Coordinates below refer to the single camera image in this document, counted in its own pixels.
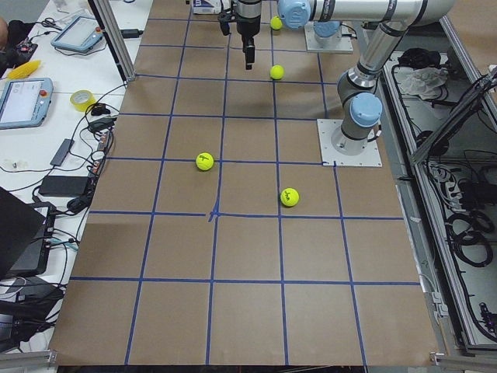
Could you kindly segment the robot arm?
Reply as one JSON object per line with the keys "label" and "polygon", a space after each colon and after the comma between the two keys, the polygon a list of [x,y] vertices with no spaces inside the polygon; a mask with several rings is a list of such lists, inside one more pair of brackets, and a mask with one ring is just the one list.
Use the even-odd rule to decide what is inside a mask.
{"label": "robot arm", "polygon": [[297,30],[309,22],[372,21],[378,24],[356,66],[339,80],[338,94],[344,110],[332,146],[344,155],[358,155],[370,140],[383,107],[372,93],[386,61],[411,26],[430,24],[445,16],[452,1],[279,1],[277,12],[283,25]]}

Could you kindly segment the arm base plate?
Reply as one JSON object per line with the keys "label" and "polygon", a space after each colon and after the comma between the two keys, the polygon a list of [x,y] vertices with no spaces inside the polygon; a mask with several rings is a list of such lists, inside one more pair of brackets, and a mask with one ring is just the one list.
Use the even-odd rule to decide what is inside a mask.
{"label": "arm base plate", "polygon": [[342,120],[318,119],[321,163],[324,166],[382,167],[374,131],[363,140],[351,140],[342,132]]}
{"label": "arm base plate", "polygon": [[311,22],[305,25],[307,51],[311,53],[351,54],[352,37],[340,21]]}

